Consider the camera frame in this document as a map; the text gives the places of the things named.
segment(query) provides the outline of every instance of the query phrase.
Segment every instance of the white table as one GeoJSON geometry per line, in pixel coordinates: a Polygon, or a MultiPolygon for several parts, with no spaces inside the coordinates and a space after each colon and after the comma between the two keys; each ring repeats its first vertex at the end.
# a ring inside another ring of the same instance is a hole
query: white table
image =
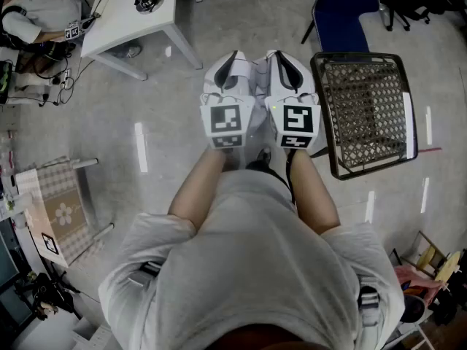
{"type": "Polygon", "coordinates": [[[86,34],[81,57],[92,58],[132,77],[146,80],[147,74],[143,71],[109,53],[105,53],[105,51],[119,44],[162,30],[195,68],[201,69],[203,67],[201,60],[175,25],[175,1],[164,0],[156,11],[143,15],[136,11],[134,0],[102,0],[97,7],[97,12],[102,17],[94,23],[94,26],[86,34]]]}

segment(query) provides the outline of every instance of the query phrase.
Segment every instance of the blue chair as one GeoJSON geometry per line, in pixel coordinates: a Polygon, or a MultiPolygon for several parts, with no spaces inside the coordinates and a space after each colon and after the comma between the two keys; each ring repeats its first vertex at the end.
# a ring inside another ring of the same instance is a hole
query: blue chair
{"type": "Polygon", "coordinates": [[[313,21],[301,43],[316,26],[323,52],[369,52],[358,18],[378,9],[379,0],[316,0],[312,10],[313,21]]]}

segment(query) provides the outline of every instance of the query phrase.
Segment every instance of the white t-shirt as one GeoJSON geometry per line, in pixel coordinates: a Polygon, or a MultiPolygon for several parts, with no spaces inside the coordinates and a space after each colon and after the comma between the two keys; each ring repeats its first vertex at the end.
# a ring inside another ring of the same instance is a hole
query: white t-shirt
{"type": "Polygon", "coordinates": [[[70,22],[81,19],[81,2],[78,0],[11,0],[3,10],[12,5],[22,7],[26,16],[11,12],[3,19],[4,30],[32,43],[41,31],[63,31],[70,22]]]}
{"type": "Polygon", "coordinates": [[[258,171],[223,174],[198,233],[177,217],[140,214],[119,253],[99,297],[125,350],[202,350],[249,324],[353,350],[364,276],[377,280],[381,298],[377,349],[404,311],[371,225],[343,225],[319,236],[296,215],[288,188],[258,171]],[[139,269],[148,261],[162,267],[144,282],[139,269]]]}

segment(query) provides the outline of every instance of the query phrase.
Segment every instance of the blue chair seat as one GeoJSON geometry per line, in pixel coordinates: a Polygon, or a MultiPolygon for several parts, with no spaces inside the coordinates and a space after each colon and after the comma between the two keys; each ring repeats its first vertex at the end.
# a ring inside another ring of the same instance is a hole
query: blue chair seat
{"type": "Polygon", "coordinates": [[[315,10],[314,21],[323,52],[370,51],[358,16],[315,10]]]}

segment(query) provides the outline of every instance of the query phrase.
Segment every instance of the forearm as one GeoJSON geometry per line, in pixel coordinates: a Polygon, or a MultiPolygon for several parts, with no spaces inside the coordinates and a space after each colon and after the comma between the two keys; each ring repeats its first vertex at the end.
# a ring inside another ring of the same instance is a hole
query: forearm
{"type": "Polygon", "coordinates": [[[65,36],[65,31],[54,31],[54,32],[42,32],[38,35],[34,44],[48,42],[49,40],[54,40],[65,36]]]}
{"type": "Polygon", "coordinates": [[[318,235],[340,225],[336,205],[329,195],[312,159],[297,150],[290,167],[298,216],[318,235]]]}
{"type": "Polygon", "coordinates": [[[190,220],[199,230],[207,218],[224,162],[224,152],[205,150],[175,195],[168,214],[190,220]]]}

